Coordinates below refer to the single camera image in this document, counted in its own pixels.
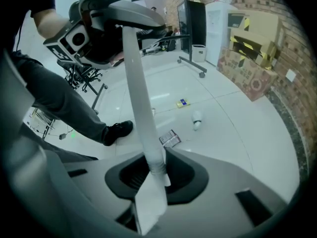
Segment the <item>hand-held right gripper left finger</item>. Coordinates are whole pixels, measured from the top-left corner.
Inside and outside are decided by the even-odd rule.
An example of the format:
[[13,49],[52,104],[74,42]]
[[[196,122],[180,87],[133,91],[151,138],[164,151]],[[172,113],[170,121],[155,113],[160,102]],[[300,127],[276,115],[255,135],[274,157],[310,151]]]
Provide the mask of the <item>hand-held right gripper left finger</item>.
[[135,197],[149,173],[141,152],[64,165],[72,188],[98,215],[121,231],[121,237],[143,238]]

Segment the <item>red patterned cardboard box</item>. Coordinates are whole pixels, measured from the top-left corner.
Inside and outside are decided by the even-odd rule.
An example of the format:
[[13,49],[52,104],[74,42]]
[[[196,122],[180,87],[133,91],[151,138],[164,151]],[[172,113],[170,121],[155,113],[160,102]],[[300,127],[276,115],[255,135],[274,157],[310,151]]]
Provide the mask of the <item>red patterned cardboard box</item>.
[[217,68],[232,81],[252,102],[265,95],[278,75],[257,65],[247,57],[222,47]]

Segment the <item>person's left black shoe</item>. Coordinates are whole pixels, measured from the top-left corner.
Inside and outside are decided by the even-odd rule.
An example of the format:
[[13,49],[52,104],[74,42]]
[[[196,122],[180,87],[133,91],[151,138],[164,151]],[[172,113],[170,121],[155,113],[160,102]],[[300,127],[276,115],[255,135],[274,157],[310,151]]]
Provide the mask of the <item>person's left black shoe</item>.
[[107,126],[107,133],[104,137],[103,144],[105,146],[111,146],[118,138],[128,136],[132,130],[133,122],[130,120]]

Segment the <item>white water dispenser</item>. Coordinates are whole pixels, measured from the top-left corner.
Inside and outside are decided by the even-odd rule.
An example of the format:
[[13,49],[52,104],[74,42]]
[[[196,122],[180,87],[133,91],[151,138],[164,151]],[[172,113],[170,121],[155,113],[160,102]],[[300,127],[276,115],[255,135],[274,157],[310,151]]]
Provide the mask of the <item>white water dispenser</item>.
[[236,8],[221,1],[206,5],[206,61],[217,65],[222,47],[228,47],[228,11]]

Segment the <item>cardboard box with striped tape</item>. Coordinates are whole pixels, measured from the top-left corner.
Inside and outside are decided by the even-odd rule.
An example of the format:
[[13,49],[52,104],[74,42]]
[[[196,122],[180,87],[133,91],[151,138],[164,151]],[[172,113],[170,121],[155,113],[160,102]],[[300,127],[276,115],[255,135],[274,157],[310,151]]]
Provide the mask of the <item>cardboard box with striped tape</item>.
[[242,54],[262,68],[270,69],[277,52],[271,40],[257,34],[231,33],[229,49]]

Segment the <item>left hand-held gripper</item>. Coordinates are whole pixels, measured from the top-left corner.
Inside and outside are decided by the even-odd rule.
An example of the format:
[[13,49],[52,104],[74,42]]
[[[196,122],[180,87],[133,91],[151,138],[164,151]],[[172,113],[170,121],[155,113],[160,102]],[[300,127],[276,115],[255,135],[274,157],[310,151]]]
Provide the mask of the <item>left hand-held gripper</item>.
[[63,62],[99,70],[113,68],[117,56],[117,25],[163,30],[163,17],[127,0],[77,0],[69,8],[69,22],[44,45]]

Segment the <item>person's left forearm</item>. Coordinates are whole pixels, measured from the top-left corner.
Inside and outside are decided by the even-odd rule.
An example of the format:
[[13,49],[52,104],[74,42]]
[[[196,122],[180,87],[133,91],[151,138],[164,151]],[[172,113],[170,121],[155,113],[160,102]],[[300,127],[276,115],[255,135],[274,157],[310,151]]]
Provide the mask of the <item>person's left forearm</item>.
[[33,14],[38,33],[44,39],[54,37],[68,22],[69,19],[61,16],[55,9],[47,9]]

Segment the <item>person's left hand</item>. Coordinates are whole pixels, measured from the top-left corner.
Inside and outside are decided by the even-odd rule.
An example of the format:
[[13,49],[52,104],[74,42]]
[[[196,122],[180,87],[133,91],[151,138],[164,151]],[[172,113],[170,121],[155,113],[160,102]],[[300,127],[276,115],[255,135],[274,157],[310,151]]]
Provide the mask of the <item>person's left hand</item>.
[[111,60],[110,60],[110,64],[113,67],[116,67],[118,65],[120,65],[122,62],[124,61],[124,53],[120,52],[117,55],[115,55]]

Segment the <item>black tall cabinet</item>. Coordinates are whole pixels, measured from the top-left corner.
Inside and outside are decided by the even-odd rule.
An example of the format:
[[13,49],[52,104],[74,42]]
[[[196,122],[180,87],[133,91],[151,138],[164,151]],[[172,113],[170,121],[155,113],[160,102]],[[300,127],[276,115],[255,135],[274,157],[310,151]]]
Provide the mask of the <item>black tall cabinet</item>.
[[192,29],[192,44],[206,45],[206,6],[203,3],[188,1],[188,9],[190,12],[190,21],[187,23],[187,14],[185,10],[185,2],[177,7],[179,29],[181,35],[189,35],[188,25]]

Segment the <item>person's grey trousers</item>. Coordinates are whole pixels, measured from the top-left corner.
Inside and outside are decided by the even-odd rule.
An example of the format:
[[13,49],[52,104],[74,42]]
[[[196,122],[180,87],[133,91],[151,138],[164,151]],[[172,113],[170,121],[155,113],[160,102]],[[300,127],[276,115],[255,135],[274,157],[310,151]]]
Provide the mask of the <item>person's grey trousers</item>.
[[33,107],[63,121],[83,136],[105,143],[107,125],[64,78],[21,52],[13,52],[10,57],[35,98]]

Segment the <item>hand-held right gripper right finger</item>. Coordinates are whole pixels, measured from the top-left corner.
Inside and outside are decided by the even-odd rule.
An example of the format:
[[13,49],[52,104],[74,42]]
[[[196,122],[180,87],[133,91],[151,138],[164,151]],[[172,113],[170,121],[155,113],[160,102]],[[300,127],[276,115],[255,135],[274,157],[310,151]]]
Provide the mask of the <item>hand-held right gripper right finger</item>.
[[153,238],[259,238],[286,202],[232,163],[169,148],[168,207]]

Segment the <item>white broom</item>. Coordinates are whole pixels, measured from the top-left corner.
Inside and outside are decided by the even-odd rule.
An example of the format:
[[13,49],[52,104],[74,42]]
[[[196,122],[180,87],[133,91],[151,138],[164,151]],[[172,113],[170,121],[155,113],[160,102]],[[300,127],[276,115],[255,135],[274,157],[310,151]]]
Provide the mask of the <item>white broom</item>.
[[145,75],[138,48],[136,30],[122,28],[125,71],[135,125],[152,175],[164,186],[170,186],[162,147],[154,122]]

